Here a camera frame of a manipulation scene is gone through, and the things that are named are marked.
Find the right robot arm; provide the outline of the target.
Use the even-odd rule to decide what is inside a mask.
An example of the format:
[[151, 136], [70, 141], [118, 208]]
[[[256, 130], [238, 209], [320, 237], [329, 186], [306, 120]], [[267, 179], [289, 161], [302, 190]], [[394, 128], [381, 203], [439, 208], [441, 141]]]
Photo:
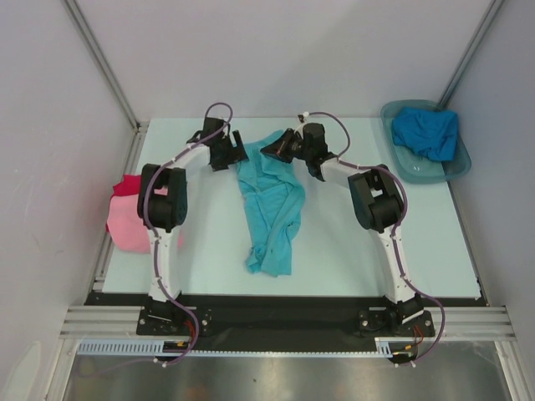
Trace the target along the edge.
[[302, 160], [315, 179], [349, 190], [357, 222], [374, 240], [384, 270], [386, 327], [395, 335], [407, 334], [424, 307], [410, 280], [402, 248], [400, 226], [407, 200], [399, 179], [385, 165], [361, 166], [341, 160], [329, 150], [319, 123], [286, 129], [261, 153], [287, 164]]

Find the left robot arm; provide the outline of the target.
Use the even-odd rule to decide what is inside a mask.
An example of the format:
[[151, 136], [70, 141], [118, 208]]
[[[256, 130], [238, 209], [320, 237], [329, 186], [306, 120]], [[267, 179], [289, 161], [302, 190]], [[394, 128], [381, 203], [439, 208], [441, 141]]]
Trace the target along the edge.
[[242, 138], [229, 120], [206, 117], [203, 126], [167, 162], [141, 171], [137, 213], [150, 240], [153, 278], [149, 297], [169, 302], [181, 295], [176, 272], [178, 239], [188, 212], [188, 180], [205, 167], [227, 170], [247, 160]]

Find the light blue t-shirt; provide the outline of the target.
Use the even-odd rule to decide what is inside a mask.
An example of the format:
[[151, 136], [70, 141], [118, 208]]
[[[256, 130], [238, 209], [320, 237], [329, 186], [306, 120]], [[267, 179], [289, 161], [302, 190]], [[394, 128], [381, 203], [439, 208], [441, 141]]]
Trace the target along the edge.
[[247, 159], [236, 164], [251, 239], [245, 264], [249, 272], [271, 277], [292, 274], [292, 244], [301, 226], [305, 202], [305, 190], [293, 165], [261, 152], [282, 136], [278, 130], [245, 144]]

